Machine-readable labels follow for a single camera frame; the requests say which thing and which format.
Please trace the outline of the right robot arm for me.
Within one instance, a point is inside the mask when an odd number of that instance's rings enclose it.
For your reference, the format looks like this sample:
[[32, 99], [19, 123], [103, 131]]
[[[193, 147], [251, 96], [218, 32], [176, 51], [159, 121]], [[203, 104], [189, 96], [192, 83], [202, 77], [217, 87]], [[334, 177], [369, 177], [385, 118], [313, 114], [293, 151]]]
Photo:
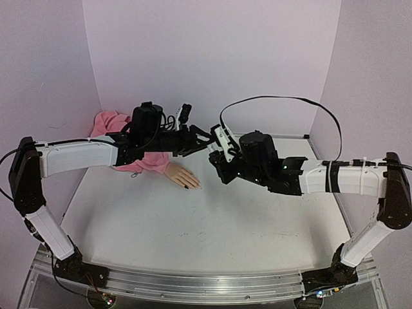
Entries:
[[220, 180], [235, 178], [288, 196], [344, 193], [373, 196], [378, 207], [366, 226], [335, 251], [328, 268], [303, 272], [304, 295], [321, 295], [358, 281], [357, 266], [386, 236], [411, 224], [411, 189], [398, 154], [383, 159], [315, 160], [280, 158], [273, 138], [260, 131], [235, 140], [220, 125], [211, 130], [217, 150], [209, 155]]

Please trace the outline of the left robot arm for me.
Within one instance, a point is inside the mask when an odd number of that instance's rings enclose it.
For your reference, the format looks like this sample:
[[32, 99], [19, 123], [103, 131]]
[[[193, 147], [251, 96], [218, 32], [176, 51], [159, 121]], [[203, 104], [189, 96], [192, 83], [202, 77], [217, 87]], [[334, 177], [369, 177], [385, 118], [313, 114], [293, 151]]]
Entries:
[[212, 135], [187, 125], [191, 105], [184, 104], [172, 124], [161, 106], [144, 102], [133, 111], [120, 131], [96, 138], [78, 138], [38, 144], [28, 136], [11, 151], [8, 175], [10, 200], [30, 233], [61, 262], [60, 269], [73, 281], [87, 274], [82, 254], [46, 206], [42, 179], [57, 173], [89, 167], [120, 167], [143, 159], [146, 153], [188, 156], [213, 142]]

